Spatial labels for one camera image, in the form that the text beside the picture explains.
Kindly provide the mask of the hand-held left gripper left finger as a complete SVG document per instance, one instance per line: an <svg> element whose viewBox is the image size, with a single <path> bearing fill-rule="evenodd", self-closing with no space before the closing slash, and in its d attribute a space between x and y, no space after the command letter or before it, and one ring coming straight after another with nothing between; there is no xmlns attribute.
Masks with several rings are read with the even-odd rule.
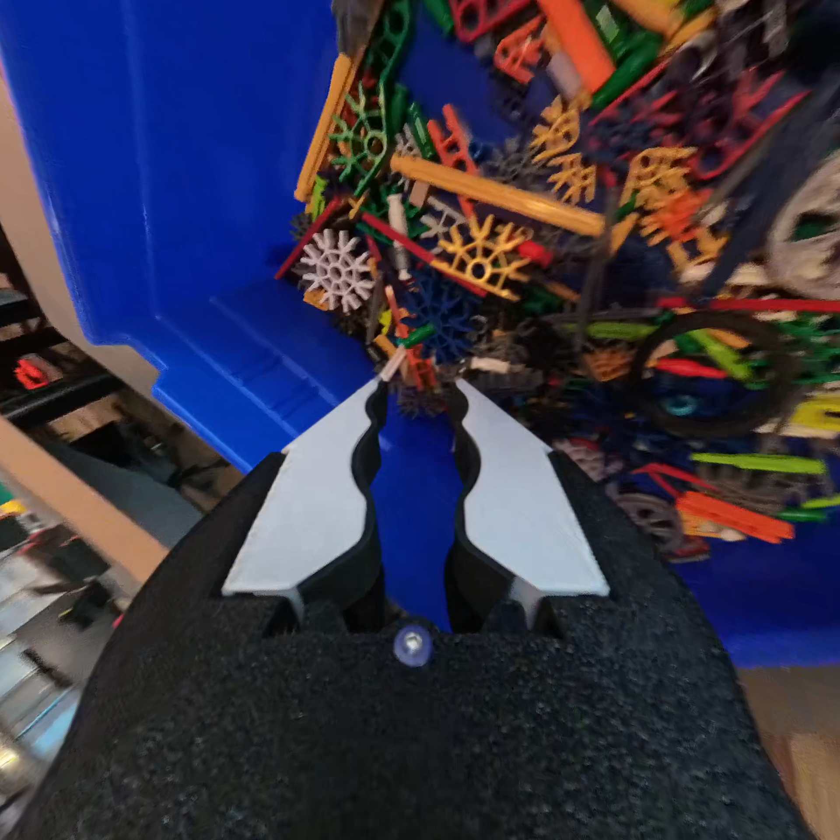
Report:
<svg viewBox="0 0 840 840"><path fill-rule="evenodd" d="M372 485L387 385L375 377L282 452L224 596L364 599L382 576Z"/></svg>

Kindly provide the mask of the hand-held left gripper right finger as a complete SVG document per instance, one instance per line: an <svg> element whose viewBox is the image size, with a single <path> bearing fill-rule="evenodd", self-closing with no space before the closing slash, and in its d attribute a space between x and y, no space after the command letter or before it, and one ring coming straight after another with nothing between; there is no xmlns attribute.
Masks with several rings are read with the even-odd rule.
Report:
<svg viewBox="0 0 840 840"><path fill-rule="evenodd" d="M449 415L462 482L451 569L465 599L608 596L552 449L463 379Z"/></svg>

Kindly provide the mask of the pile of colourful toy pieces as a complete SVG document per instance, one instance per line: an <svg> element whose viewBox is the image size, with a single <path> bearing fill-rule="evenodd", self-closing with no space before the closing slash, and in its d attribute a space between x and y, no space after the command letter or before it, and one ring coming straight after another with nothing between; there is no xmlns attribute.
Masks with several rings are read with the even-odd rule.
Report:
<svg viewBox="0 0 840 840"><path fill-rule="evenodd" d="M418 2L331 2L339 55L276 273L366 345L410 417L457 379L579 466L671 562L710 541L792 541L838 519L838 301L777 286L775 218L838 151L838 2L423 2L475 50L517 133L481 140L401 76ZM343 228L371 298L307 291L304 246ZM627 399L640 344L674 316L738 312L802 359L750 434L682 438ZM649 365L747 347L668 341Z"/></svg>

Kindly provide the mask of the blue plastic bin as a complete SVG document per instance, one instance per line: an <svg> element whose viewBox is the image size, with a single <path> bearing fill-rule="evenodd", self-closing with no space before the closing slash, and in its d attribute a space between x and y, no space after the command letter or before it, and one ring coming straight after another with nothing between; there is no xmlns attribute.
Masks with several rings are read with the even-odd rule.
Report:
<svg viewBox="0 0 840 840"><path fill-rule="evenodd" d="M513 133L472 50L415 5L403 83L481 140ZM372 377L274 279L337 56L330 2L2 2L2 69L81 327L159 372L153 394L240 470ZM389 596L449 630L460 481L446 417L388 409L373 484ZM742 668L838 663L838 524L717 544L683 575Z"/></svg>

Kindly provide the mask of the black toy tyre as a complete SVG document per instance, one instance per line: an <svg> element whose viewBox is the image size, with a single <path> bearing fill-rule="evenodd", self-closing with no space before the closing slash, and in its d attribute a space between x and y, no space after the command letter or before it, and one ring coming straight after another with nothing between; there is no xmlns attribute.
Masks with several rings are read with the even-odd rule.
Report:
<svg viewBox="0 0 840 840"><path fill-rule="evenodd" d="M668 341L690 336L701 344L709 331L732 333L746 340L744 350L726 344L721 353L701 348L687 361L720 376L679 374L648 363ZM793 392L802 357L774 325L744 313L694 311L674 316L640 344L626 380L633 409L678 438L726 438L750 434L777 414Z"/></svg>

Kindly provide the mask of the white snowflake connector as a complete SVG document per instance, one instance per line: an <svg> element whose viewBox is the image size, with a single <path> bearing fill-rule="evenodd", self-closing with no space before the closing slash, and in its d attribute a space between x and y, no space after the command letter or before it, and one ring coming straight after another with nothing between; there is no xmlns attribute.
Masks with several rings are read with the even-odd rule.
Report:
<svg viewBox="0 0 840 840"><path fill-rule="evenodd" d="M350 315L371 298L375 279L367 250L359 250L361 240L348 229L325 228L313 235L300 257L301 278L307 291L320 291L321 301L330 311Z"/></svg>

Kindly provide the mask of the red plastic object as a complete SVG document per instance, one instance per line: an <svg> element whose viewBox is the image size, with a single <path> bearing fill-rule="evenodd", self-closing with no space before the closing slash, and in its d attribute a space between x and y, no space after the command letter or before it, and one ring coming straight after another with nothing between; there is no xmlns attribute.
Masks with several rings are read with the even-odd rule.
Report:
<svg viewBox="0 0 840 840"><path fill-rule="evenodd" d="M14 377L26 391L36 391L64 378L60 367L37 355L26 355L16 361Z"/></svg>

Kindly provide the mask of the grey spoked toy wheel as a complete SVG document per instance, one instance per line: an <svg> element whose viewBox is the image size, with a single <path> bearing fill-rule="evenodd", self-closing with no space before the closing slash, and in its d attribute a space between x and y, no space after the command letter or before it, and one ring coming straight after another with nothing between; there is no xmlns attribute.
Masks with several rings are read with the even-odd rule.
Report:
<svg viewBox="0 0 840 840"><path fill-rule="evenodd" d="M773 282L804 298L839 299L839 151L783 206L765 244Z"/></svg>

